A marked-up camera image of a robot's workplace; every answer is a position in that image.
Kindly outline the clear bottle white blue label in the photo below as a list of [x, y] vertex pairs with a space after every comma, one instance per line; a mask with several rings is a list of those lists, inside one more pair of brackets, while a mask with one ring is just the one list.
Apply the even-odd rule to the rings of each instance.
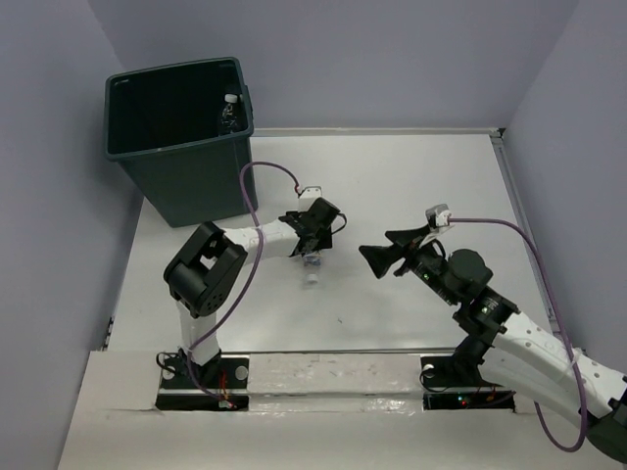
[[302, 255], [304, 286], [306, 288], [315, 287], [319, 283], [320, 271], [322, 268], [322, 253], [312, 252]]

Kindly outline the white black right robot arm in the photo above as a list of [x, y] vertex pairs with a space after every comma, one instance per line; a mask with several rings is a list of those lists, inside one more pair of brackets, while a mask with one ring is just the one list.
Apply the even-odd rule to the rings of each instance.
[[566, 345], [489, 285], [493, 272], [475, 251], [439, 253], [428, 225], [388, 231], [387, 246], [359, 248], [376, 278], [414, 274], [456, 311], [465, 332], [451, 357], [453, 376], [506, 387], [577, 426], [607, 457], [626, 460], [626, 376]]

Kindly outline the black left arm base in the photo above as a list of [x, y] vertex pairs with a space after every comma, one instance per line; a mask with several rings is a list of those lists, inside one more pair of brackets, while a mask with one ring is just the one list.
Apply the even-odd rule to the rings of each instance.
[[245, 355], [223, 354], [194, 374], [181, 352], [160, 352], [156, 356], [160, 384], [156, 408], [162, 411], [237, 412], [249, 407], [248, 378], [250, 359]]

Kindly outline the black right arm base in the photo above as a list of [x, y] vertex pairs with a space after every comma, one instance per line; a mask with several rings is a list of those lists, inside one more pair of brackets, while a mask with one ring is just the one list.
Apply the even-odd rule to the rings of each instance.
[[515, 392], [486, 381], [479, 372], [489, 347], [469, 337], [448, 355], [423, 355], [418, 380], [426, 411], [515, 411]]

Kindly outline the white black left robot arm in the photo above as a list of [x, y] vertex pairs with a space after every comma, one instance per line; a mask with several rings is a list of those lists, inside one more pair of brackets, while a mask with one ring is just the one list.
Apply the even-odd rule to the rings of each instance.
[[[180, 313], [182, 373], [205, 387], [218, 374], [221, 349], [217, 325], [243, 300], [261, 261], [307, 258], [332, 248], [336, 220], [347, 217], [322, 197], [301, 203], [259, 227], [222, 229], [201, 224], [169, 262], [164, 280]], [[231, 307], [225, 304], [245, 266], [251, 271]]]

